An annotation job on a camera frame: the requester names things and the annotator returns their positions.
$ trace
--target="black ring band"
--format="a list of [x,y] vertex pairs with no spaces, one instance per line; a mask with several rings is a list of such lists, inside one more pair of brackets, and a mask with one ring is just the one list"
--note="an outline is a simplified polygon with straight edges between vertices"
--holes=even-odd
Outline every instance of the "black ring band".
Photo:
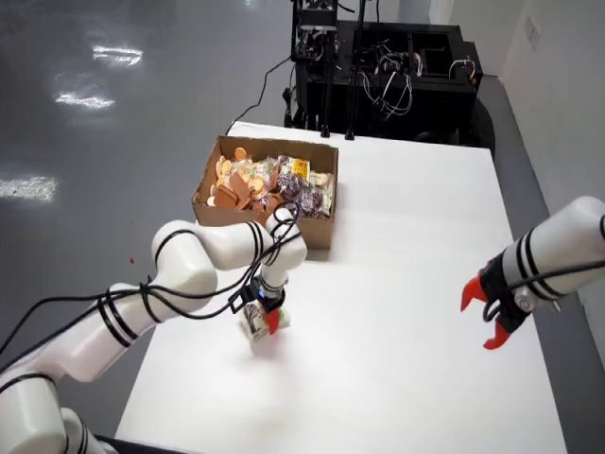
[[113,317],[117,321],[117,324],[119,324],[120,328],[122,328],[122,331],[124,331],[124,333],[126,333],[126,335],[132,341],[136,341],[137,339],[139,339],[139,335],[136,334],[134,331],[132,331],[130,329],[130,327],[127,325],[127,323],[124,322],[124,319],[122,318],[122,316],[120,315],[120,313],[117,311],[117,308],[115,307],[115,301],[113,300],[113,298],[109,294],[107,296],[108,296],[108,299],[109,299],[109,302],[107,303],[107,306],[110,307],[110,311],[112,312]]
[[[533,229],[531,229],[529,231],[529,233],[527,234],[527,237],[526,237],[526,256],[527,256],[527,262],[529,264],[529,267],[531,268],[531,272],[533,272],[533,275],[535,276],[537,274],[540,274],[540,272],[538,271],[538,267],[536,267],[536,262],[534,262],[534,260],[533,260],[533,253],[531,253],[531,245],[529,244],[532,233],[533,233]],[[562,298],[564,296],[562,293],[559,293],[553,287],[548,285],[544,279],[540,279],[537,282],[544,288],[544,290],[546,290],[551,295],[555,295],[555,297],[557,297],[557,298]]]
[[283,286],[282,286],[282,288],[270,286],[269,284],[267,284],[267,281],[265,279],[263,279],[263,275],[262,274],[260,274],[259,277],[260,277],[261,285],[266,290],[276,291],[277,292],[277,291],[280,291],[282,288],[284,288]]
[[65,449],[63,450],[63,454],[67,454],[67,451],[69,451],[69,435],[65,431]]
[[[521,277],[523,279],[527,279],[529,277],[527,271],[526,271],[526,267],[523,264],[523,257],[521,256],[521,243],[523,243],[523,240],[527,238],[527,235],[522,236],[521,239],[519,240],[519,242],[517,243],[517,267],[519,267],[519,272],[521,272]],[[543,300],[549,300],[550,298],[546,298],[538,289],[536,289],[536,287],[532,284],[529,283],[527,284],[527,287],[533,291],[533,293],[538,297],[541,298]]]
[[17,383],[21,383],[22,381],[32,379],[32,378],[42,378],[46,381],[50,381],[53,385],[55,385],[55,387],[57,386],[55,384],[55,380],[53,380],[50,375],[42,374],[40,372],[31,372],[29,374],[23,374],[23,375],[16,376],[13,379],[7,381],[4,385],[2,385],[2,387],[0,387],[0,394],[2,394],[4,391],[6,391],[11,386],[16,385]]
[[196,236],[196,234],[194,234],[192,231],[187,230],[187,229],[180,229],[180,230],[175,230],[173,233],[171,233],[169,236],[167,236],[166,238],[164,238],[162,240],[162,242],[160,243],[160,246],[158,246],[158,250],[155,252],[155,256],[153,257],[153,260],[155,262],[155,266],[157,268],[158,266],[158,257],[160,256],[160,252],[162,251],[162,249],[164,248],[164,246],[166,245],[166,243],[168,241],[170,241],[172,238],[174,238],[177,235],[180,234],[191,234],[193,236]]
[[143,306],[145,306],[145,310],[147,311],[147,314],[149,315],[151,320],[154,321],[155,323],[161,323],[162,320],[160,320],[151,310],[151,305],[149,304],[149,296],[147,295],[147,293],[145,291],[143,291],[142,288],[141,288],[141,298],[143,298]]
[[82,418],[78,417],[78,419],[82,427],[82,439],[79,441],[78,454],[84,454],[88,450],[88,429],[84,426]]
[[258,234],[258,240],[261,243],[260,244],[260,248],[259,248],[259,252],[258,252],[258,254],[260,256],[265,251],[265,241],[263,241],[263,233],[261,232],[261,228],[259,227],[259,225],[258,225],[257,222],[253,222],[252,225],[256,229],[256,233]]
[[256,232],[254,231],[254,227],[252,227],[252,223],[246,222],[246,225],[250,227],[250,230],[252,231],[252,237],[254,238],[254,258],[252,259],[252,262],[255,262],[258,258],[258,240],[256,239]]
[[118,343],[120,343],[124,348],[129,348],[130,342],[128,342],[126,339],[124,339],[122,337],[122,335],[117,332],[117,329],[115,329],[115,327],[113,326],[112,321],[107,316],[107,312],[105,312],[105,304],[103,303],[103,301],[100,299],[97,300],[96,307],[97,307],[99,313],[101,314],[101,318],[103,319],[103,322],[105,322],[107,329],[110,330],[110,333],[112,333],[115,340],[118,341]]

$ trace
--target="power cord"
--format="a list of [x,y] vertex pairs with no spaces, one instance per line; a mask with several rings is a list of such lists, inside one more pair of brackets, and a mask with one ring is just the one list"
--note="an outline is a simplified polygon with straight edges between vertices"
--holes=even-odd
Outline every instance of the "power cord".
[[263,96],[265,95],[265,89],[267,88],[267,79],[268,79],[268,75],[271,74],[273,71],[275,71],[277,68],[279,68],[280,66],[282,66],[285,62],[287,62],[288,60],[290,60],[290,57],[288,56],[287,59],[280,61],[279,63],[277,63],[275,66],[273,66],[271,69],[269,69],[266,73],[265,73],[265,82],[263,83],[263,90],[261,91],[261,95],[258,98],[258,102],[256,104],[253,104],[251,106],[249,106],[248,109],[246,109],[241,115],[239,115],[234,121],[232,121],[231,125],[229,125],[229,128],[227,128],[227,130],[225,131],[225,135],[229,135],[229,131],[231,130],[231,128],[233,127],[233,125],[235,124],[235,122],[241,120],[245,114],[247,114],[249,111],[251,111],[252,109],[254,109],[255,107],[258,107],[261,105],[261,101],[263,100]]
[[[3,374],[8,368],[10,368],[16,362],[20,361],[21,359],[23,359],[26,356],[30,355],[31,353],[35,352],[39,348],[41,348],[44,345],[46,345],[47,343],[49,343],[51,340],[60,336],[67,330],[71,329],[72,327],[74,327],[78,323],[80,323],[81,321],[88,318],[90,315],[94,314],[101,307],[107,306],[109,304],[113,304],[116,301],[126,298],[127,296],[140,294],[141,297],[143,298],[143,300],[146,301],[147,297],[149,295],[151,295],[151,296],[155,297],[158,301],[163,303],[165,306],[167,306],[168,308],[170,308],[171,310],[176,312],[177,314],[179,314],[189,320],[212,319],[212,318],[216,317],[217,315],[221,314],[222,312],[224,312],[227,308],[231,308],[233,314],[237,313],[244,305],[242,304],[240,306],[234,306],[233,303],[237,299],[237,297],[241,294],[241,292],[246,287],[246,285],[251,280],[251,278],[254,276],[254,274],[258,271],[258,269],[262,265],[262,260],[265,259],[266,257],[270,256],[268,263],[269,264],[273,263],[275,261],[275,259],[277,259],[277,256],[279,255],[279,252],[283,245],[285,245],[285,244],[289,243],[290,241],[293,241],[296,238],[298,238],[299,236],[301,236],[301,233],[297,233],[296,235],[286,238],[287,235],[292,230],[292,228],[294,227],[294,225],[297,224],[299,217],[300,217],[301,210],[300,210],[300,205],[297,202],[285,201],[283,203],[280,203],[276,207],[275,212],[277,212],[277,210],[279,208],[287,207],[288,205],[294,205],[293,218],[278,219],[276,217],[277,223],[276,223],[275,227],[269,233],[274,239],[273,244],[271,246],[269,246],[263,253],[261,253],[255,260],[253,260],[251,262],[251,264],[248,266],[246,271],[244,271],[244,274],[242,274],[242,276],[236,282],[234,282],[233,284],[231,284],[225,288],[221,288],[221,289],[209,292],[209,293],[194,294],[194,293],[185,293],[182,291],[175,290],[173,288],[166,288],[164,286],[149,285],[149,284],[142,283],[142,284],[140,284],[138,289],[115,290],[115,291],[107,290],[104,293],[98,293],[98,294],[89,295],[89,296],[58,296],[58,297],[44,298],[44,299],[40,300],[38,303],[36,303],[34,306],[32,306],[26,312],[26,314],[22,317],[22,319],[15,325],[15,327],[13,328],[13,330],[11,331],[9,336],[3,342],[2,346],[0,346],[0,355],[2,355],[5,352],[5,350],[9,346],[10,342],[14,339],[14,337],[17,335],[17,333],[19,332],[21,327],[26,323],[26,321],[29,319],[29,317],[31,317],[31,315],[40,307],[45,306],[50,303],[69,302],[69,301],[73,301],[73,302],[98,301],[98,304],[89,307],[84,312],[82,312],[80,315],[75,317],[75,319],[72,320],[70,323],[67,323],[66,325],[64,325],[61,328],[57,329],[56,331],[52,332],[48,336],[44,337],[42,340],[39,340],[34,345],[32,345],[31,347],[27,348],[25,351],[23,351],[22,353],[17,355],[14,359],[9,361],[7,364],[0,367],[0,375]],[[282,235],[279,235],[277,238],[275,238],[275,234],[276,234],[277,230],[284,225],[287,225],[288,228],[285,230],[285,232]],[[234,288],[237,288],[238,286],[240,286],[239,289],[236,290],[229,297],[229,299],[228,299],[229,302],[226,305],[220,307],[219,309],[215,310],[214,312],[210,312],[207,314],[199,314],[199,315],[190,314],[190,313],[180,309],[179,307],[174,306],[161,293],[158,292],[158,291],[162,291],[162,292],[171,294],[173,296],[179,296],[181,298],[199,300],[199,299],[212,298],[213,296],[217,296],[217,295],[220,295],[227,291],[233,290]]]

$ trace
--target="white table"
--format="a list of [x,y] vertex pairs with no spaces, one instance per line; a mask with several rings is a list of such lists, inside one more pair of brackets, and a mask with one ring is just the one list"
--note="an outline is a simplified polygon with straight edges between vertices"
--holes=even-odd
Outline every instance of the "white table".
[[486,149],[231,135],[340,149],[332,250],[291,272],[292,326],[253,350],[231,313],[157,327],[117,438],[207,454],[565,452],[533,319],[489,352],[482,304],[460,313],[464,284],[512,241]]

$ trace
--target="gray floor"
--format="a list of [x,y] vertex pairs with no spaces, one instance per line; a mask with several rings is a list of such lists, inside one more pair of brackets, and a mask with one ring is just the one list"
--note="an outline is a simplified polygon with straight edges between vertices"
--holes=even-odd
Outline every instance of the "gray floor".
[[[44,296],[153,273],[153,234],[170,219],[192,218],[190,198],[215,137],[288,55],[290,14],[283,0],[0,4],[0,337]],[[273,73],[247,120],[282,123],[290,67]],[[485,78],[480,97],[519,236],[547,216],[545,204],[503,87]],[[32,194],[41,182],[45,198]],[[536,317],[551,385],[569,452],[605,452],[605,375],[577,298],[567,300],[563,315]],[[41,311],[3,361],[81,309]],[[63,380],[63,405],[113,435],[149,339],[95,383]]]

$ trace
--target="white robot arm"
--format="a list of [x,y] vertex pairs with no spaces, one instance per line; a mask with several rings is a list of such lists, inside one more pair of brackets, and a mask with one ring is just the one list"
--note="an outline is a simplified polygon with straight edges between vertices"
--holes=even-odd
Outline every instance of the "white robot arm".
[[496,318],[488,350],[499,348],[534,310],[605,275],[605,203],[572,201],[559,213],[509,245],[462,292],[486,303],[483,319]]
[[[82,382],[99,378],[150,327],[205,307],[216,292],[216,269],[262,263],[254,297],[271,328],[284,300],[287,272],[306,257],[304,240],[285,208],[265,227],[257,222],[201,227],[172,221],[153,238],[151,251],[158,272],[147,286],[153,289],[150,294],[115,284],[110,295],[131,294],[99,300],[79,323],[0,371],[0,454],[106,452],[72,411],[60,409],[54,383],[64,375]],[[84,442],[88,450],[79,450]]]

